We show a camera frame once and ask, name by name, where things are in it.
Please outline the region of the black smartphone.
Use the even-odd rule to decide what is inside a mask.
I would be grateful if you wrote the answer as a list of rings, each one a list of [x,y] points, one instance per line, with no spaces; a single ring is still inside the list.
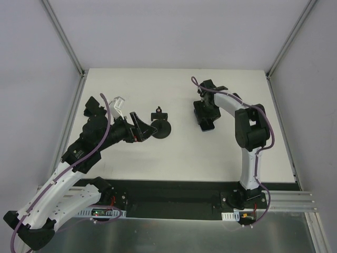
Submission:
[[[203,132],[206,132],[206,131],[214,130],[215,126],[213,123],[208,124],[207,122],[203,122],[202,124],[200,124],[200,128]]]

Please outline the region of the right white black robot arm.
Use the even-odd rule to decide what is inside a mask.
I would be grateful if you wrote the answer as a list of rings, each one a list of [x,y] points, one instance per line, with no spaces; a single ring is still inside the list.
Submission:
[[[235,209],[249,208],[261,195],[259,156],[265,149],[267,140],[274,134],[271,130],[261,104],[249,105],[225,86],[215,86],[212,80],[198,83],[195,77],[191,81],[198,87],[200,100],[193,102],[197,123],[203,132],[215,128],[214,121],[221,117],[223,109],[234,117],[234,135],[242,149],[242,172],[238,189],[226,197],[226,203]]]

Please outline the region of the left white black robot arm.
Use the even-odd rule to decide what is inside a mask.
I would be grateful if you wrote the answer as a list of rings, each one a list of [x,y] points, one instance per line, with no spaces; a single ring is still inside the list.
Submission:
[[[121,141],[143,142],[157,132],[155,127],[140,120],[135,112],[130,116],[131,124],[125,117],[112,117],[109,113],[92,114],[88,118],[82,133],[68,147],[40,191],[18,211],[8,211],[4,215],[4,221],[13,229],[11,252],[15,251],[16,237],[29,246],[29,251],[42,249],[79,211],[96,203],[107,205],[110,202],[112,186],[101,177],[93,179],[69,200],[59,200],[100,161],[103,150]]]

